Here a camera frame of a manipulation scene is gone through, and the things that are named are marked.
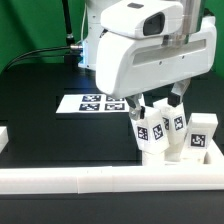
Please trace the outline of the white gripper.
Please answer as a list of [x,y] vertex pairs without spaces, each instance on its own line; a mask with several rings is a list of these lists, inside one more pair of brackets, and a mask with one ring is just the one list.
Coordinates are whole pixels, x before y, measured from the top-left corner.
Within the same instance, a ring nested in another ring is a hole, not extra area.
[[205,0],[121,0],[101,13],[96,85],[114,98],[127,97],[131,119],[145,115],[139,93],[174,83],[168,104],[177,107],[190,78],[211,69],[217,30],[204,5]]

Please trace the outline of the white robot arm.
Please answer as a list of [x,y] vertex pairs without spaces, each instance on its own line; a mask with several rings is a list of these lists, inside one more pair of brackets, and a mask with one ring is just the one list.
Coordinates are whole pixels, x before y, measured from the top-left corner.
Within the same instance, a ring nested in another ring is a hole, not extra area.
[[80,66],[96,72],[98,89],[127,100],[139,120],[141,94],[168,84],[171,105],[181,103],[190,79],[214,62],[215,17],[205,0],[84,0],[88,34]]

